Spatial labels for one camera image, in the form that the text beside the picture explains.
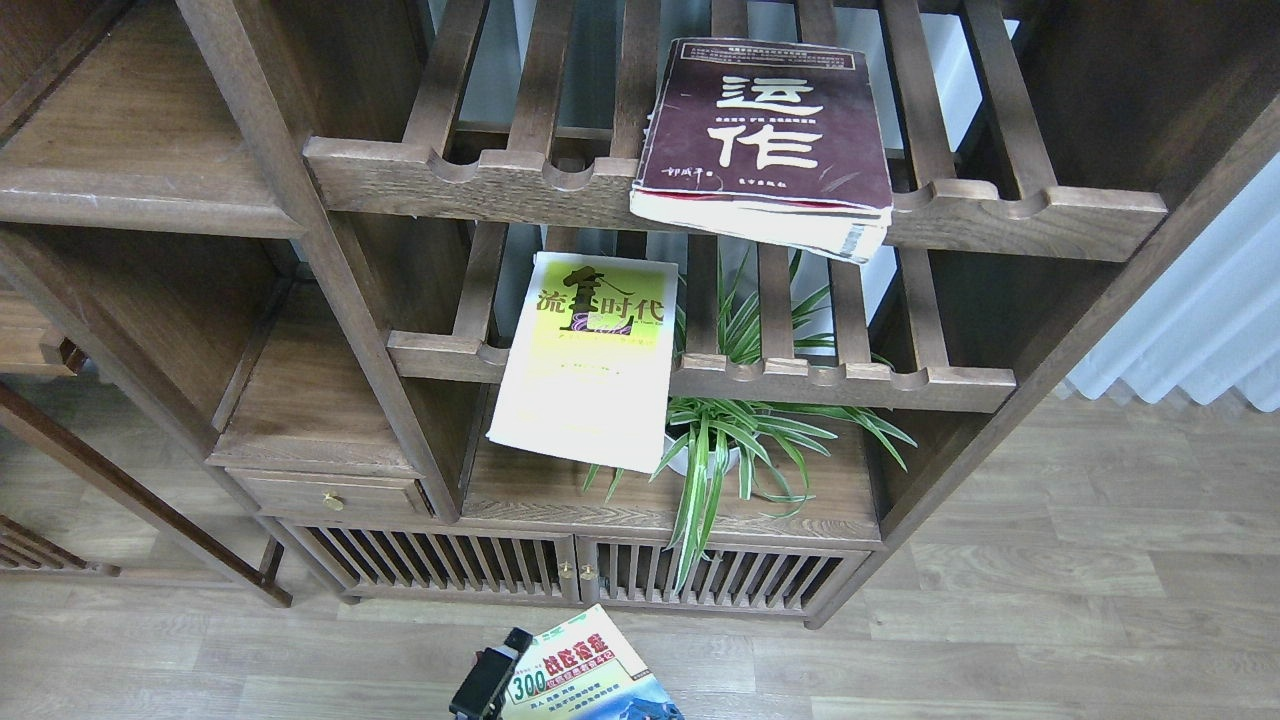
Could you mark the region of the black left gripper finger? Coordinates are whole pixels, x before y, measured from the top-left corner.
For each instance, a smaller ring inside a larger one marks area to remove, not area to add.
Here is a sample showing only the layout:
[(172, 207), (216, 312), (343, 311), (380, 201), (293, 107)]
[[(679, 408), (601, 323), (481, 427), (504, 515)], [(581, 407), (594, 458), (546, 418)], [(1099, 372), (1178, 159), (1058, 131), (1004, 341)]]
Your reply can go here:
[(504, 692), (534, 635), (513, 626), (504, 642), (486, 647), (449, 703), (454, 719), (500, 719)]

